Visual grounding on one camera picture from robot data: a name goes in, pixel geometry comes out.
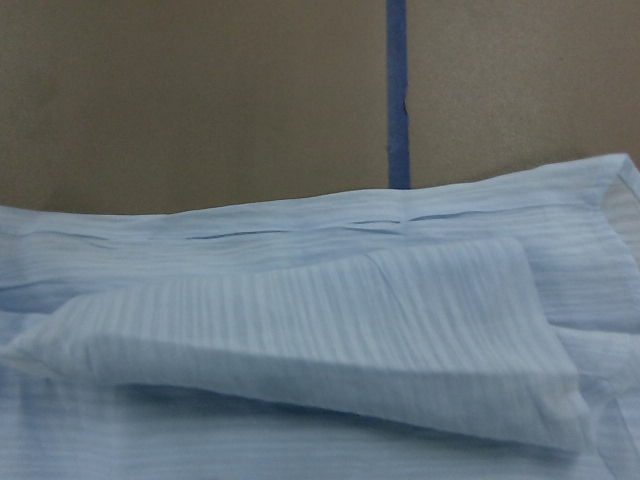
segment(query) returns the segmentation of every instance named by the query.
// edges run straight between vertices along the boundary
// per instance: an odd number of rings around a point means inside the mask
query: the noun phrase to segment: fabric fold
[[[38,375],[195,387],[579,451],[578,372],[512,238],[75,297],[0,353]]]

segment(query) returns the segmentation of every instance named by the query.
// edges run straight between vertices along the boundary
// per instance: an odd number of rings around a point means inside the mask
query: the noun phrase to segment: garment
[[[0,370],[7,478],[637,478],[640,174],[609,155],[413,191],[365,190],[173,215],[0,210],[0,339],[80,295],[250,274],[400,247],[515,239],[580,373],[580,454],[171,386]]]

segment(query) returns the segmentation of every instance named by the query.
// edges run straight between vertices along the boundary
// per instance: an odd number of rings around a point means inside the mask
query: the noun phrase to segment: blue stripe
[[[405,0],[387,0],[387,102],[389,188],[411,188]]]

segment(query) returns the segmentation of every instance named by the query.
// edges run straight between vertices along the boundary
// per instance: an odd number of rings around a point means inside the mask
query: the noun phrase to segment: striped fabric
[[[0,477],[640,478],[638,195],[640,174],[620,154],[473,184],[175,215],[0,208],[5,345],[82,294],[515,238],[578,369],[596,433],[595,447],[576,454],[201,390],[96,387],[2,368]]]
[[[578,371],[511,239],[82,295],[6,350],[0,362],[49,378],[194,387],[567,450],[591,442]]]

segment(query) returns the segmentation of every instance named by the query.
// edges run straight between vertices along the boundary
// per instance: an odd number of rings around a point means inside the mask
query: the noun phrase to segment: brown wall
[[[408,0],[413,186],[626,151],[640,2]]]
[[[627,151],[640,2],[407,0],[413,186]],[[384,0],[3,0],[0,204],[387,185]]]
[[[384,0],[3,0],[0,204],[384,188]]]

